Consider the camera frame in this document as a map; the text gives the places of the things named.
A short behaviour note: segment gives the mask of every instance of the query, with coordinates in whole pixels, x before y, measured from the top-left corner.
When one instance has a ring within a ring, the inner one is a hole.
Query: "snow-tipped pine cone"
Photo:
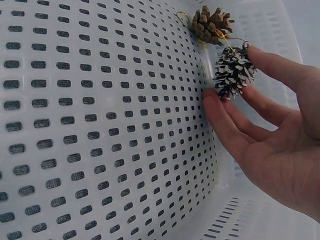
[[[230,100],[232,97],[243,93],[243,88],[248,86],[254,78],[257,71],[250,62],[247,49],[249,43],[245,42],[242,48],[226,47],[218,61],[216,62],[217,72],[214,81],[217,81],[215,88],[218,90],[218,96]]]

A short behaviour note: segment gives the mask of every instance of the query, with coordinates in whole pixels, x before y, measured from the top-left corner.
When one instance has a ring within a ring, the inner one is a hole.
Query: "slotted hole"
[[[23,127],[23,125],[20,121],[10,122],[5,125],[5,129],[8,132],[20,131],[20,130],[22,130],[22,127]]]
[[[19,50],[21,48],[21,44],[19,42],[7,42],[5,47],[10,50]]]
[[[79,181],[85,178],[85,173],[83,171],[78,171],[71,174],[71,181]]]
[[[47,80],[45,79],[33,79],[31,81],[31,87],[33,88],[45,88],[47,86]]]
[[[35,187],[34,186],[23,186],[21,187],[19,190],[18,190],[18,193],[20,196],[24,197],[24,196],[28,196],[28,195],[31,195],[31,194],[34,194],[36,191]]]
[[[85,215],[92,212],[92,206],[88,205],[80,209],[80,215]]]
[[[90,152],[91,157],[99,157],[103,154],[103,150],[102,148],[96,148],[96,149],[92,149]]]
[[[88,194],[89,194],[88,189],[82,189],[82,190],[75,192],[74,196],[76,199],[82,199],[82,198],[88,196]]]
[[[44,160],[41,162],[41,168],[43,170],[45,169],[52,169],[55,168],[57,166],[57,160],[52,158],[52,159],[48,159],[48,160]]]
[[[26,175],[30,172],[30,168],[28,165],[20,165],[16,166],[13,169],[13,174],[16,176]]]
[[[104,173],[105,171],[106,171],[106,166],[105,165],[96,166],[94,168],[94,173],[95,174],[101,174],[101,173]]]
[[[37,12],[34,16],[35,16],[37,19],[45,19],[45,20],[47,20],[47,19],[49,18],[49,15],[48,15],[48,14],[39,13],[39,12]]]
[[[66,161],[67,161],[68,163],[70,163],[70,164],[79,162],[80,160],[81,160],[81,155],[80,155],[80,153],[70,154],[70,155],[68,155],[68,157],[66,158]]]
[[[107,189],[109,187],[109,182],[108,181],[103,181],[103,182],[100,182],[97,186],[98,190],[101,191],[101,190],[104,190],[104,189]]]
[[[51,201],[50,205],[52,208],[56,208],[56,207],[59,207],[65,203],[66,203],[66,198],[64,196],[61,196],[61,197],[57,197],[57,198],[53,199]]]
[[[24,210],[24,213],[27,216],[31,216],[37,213],[40,213],[41,211],[41,207],[39,205],[33,205],[33,206],[29,206]]]
[[[71,215],[70,214],[65,214],[65,215],[59,216],[56,219],[56,223],[57,224],[64,224],[66,222],[69,222],[70,220],[71,220]]]
[[[69,240],[73,237],[77,236],[76,230],[68,231],[65,234],[62,235],[63,240]]]

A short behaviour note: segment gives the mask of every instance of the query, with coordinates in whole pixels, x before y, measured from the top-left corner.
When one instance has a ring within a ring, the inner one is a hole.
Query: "palm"
[[[203,94],[206,116],[223,146],[259,188],[320,223],[320,71],[249,48],[253,64],[294,92],[300,110],[281,106],[249,85],[243,98],[274,132],[254,125],[213,89]]]
[[[247,159],[244,162],[250,164],[242,169],[252,182],[294,209],[299,209],[303,197],[314,191],[311,183],[319,174],[313,173],[318,162],[313,156],[320,156],[320,147],[313,146],[303,124],[299,113],[290,114],[277,131],[261,142],[252,143],[243,155]],[[317,199],[317,192],[312,194]]]

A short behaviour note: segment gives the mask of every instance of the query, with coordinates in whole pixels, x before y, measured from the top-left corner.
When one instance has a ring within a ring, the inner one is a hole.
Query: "white plastic basket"
[[[1,240],[319,238],[246,179],[205,119],[222,48],[174,15],[203,4],[231,12],[233,36],[300,61],[279,0],[0,1]],[[297,106],[278,82],[255,85]]]

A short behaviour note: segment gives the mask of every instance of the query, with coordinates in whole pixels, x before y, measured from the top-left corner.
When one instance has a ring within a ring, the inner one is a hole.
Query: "pine cone ornament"
[[[257,71],[248,57],[249,43],[243,43],[242,48],[226,47],[218,61],[216,62],[217,72],[214,81],[217,81],[215,88],[219,89],[218,96],[221,99],[235,98],[238,94],[243,94],[243,88],[248,86],[248,82],[255,80],[254,74]]]
[[[196,11],[192,20],[191,30],[201,41],[208,44],[223,46],[224,44],[219,41],[217,30],[220,30],[226,38],[229,38],[225,30],[232,33],[231,23],[235,22],[229,18],[230,13],[222,13],[220,7],[218,7],[215,10],[215,13],[211,15],[209,8],[204,5],[201,13],[200,10]]]

